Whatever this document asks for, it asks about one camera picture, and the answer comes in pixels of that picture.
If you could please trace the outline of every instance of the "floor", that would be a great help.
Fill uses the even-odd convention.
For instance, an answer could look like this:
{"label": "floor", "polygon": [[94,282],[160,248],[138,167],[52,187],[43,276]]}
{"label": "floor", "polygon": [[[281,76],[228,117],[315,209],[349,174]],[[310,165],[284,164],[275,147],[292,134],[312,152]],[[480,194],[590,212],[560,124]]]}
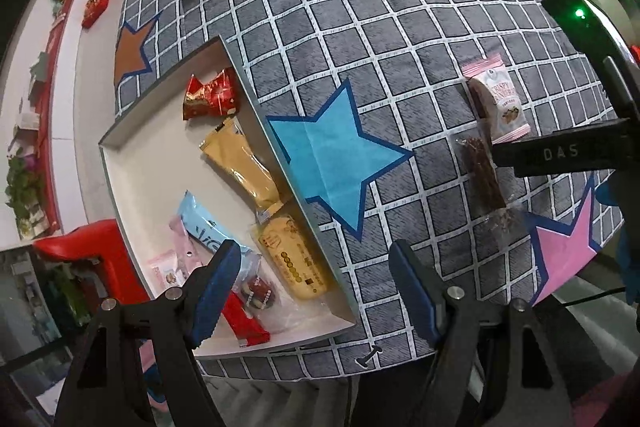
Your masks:
{"label": "floor", "polygon": [[82,201],[90,223],[114,216],[98,142],[114,121],[113,57],[123,0],[110,0],[82,33],[76,62],[74,140]]}

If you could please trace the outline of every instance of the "red chair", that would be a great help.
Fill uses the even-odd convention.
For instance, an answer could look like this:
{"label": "red chair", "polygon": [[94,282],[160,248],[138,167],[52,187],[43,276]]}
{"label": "red chair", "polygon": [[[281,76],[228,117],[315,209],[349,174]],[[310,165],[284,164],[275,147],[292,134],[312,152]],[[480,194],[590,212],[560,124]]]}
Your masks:
{"label": "red chair", "polygon": [[115,219],[96,221],[66,235],[39,239],[33,246],[51,261],[71,263],[99,259],[104,273],[101,279],[111,297],[122,304],[149,300],[129,260]]}

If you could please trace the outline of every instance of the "brown star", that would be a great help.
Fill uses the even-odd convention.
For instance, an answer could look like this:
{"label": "brown star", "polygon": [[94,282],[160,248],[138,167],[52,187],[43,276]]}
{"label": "brown star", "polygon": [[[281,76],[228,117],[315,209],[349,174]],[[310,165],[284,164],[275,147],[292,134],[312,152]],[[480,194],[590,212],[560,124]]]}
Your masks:
{"label": "brown star", "polygon": [[120,28],[113,71],[113,84],[115,86],[127,76],[153,71],[149,64],[149,59],[146,58],[144,45],[158,21],[160,13],[151,17],[148,22],[137,30],[133,29],[126,21]]}

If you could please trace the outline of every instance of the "light blue snack package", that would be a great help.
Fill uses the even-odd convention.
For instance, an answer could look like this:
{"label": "light blue snack package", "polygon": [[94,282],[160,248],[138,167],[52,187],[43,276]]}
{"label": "light blue snack package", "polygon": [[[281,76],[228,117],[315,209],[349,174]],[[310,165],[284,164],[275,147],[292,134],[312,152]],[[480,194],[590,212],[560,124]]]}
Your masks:
{"label": "light blue snack package", "polygon": [[196,198],[188,190],[178,207],[178,215],[182,219],[185,229],[207,247],[212,253],[220,247],[225,239],[233,239],[240,245],[242,254],[252,251],[251,248],[241,245],[233,238],[225,228],[217,223],[209,211],[196,201]]}

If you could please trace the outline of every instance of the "blue gripper pad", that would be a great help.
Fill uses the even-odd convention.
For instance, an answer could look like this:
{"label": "blue gripper pad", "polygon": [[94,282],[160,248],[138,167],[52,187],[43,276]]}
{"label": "blue gripper pad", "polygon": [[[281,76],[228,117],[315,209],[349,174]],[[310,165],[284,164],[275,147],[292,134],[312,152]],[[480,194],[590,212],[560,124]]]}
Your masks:
{"label": "blue gripper pad", "polygon": [[198,300],[190,335],[196,347],[213,335],[213,330],[216,328],[222,308],[225,306],[226,298],[228,298],[236,277],[238,277],[241,256],[240,247],[237,243],[234,243],[230,250],[226,252],[225,258],[220,262],[218,269],[212,273],[206,288]]}
{"label": "blue gripper pad", "polygon": [[442,335],[436,326],[435,306],[397,243],[392,243],[389,248],[389,271],[415,332],[431,346],[436,346]]}

